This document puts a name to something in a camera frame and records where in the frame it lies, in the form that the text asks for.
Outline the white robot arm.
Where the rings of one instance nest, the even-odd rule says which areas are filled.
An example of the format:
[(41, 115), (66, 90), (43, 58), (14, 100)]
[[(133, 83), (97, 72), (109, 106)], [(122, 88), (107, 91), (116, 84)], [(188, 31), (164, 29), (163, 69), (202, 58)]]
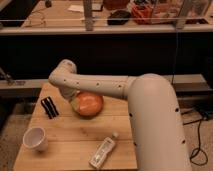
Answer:
[(67, 100), (77, 90), (125, 99), (138, 171), (192, 171), (177, 96), (166, 78), (80, 75), (76, 65), (64, 59), (49, 82)]

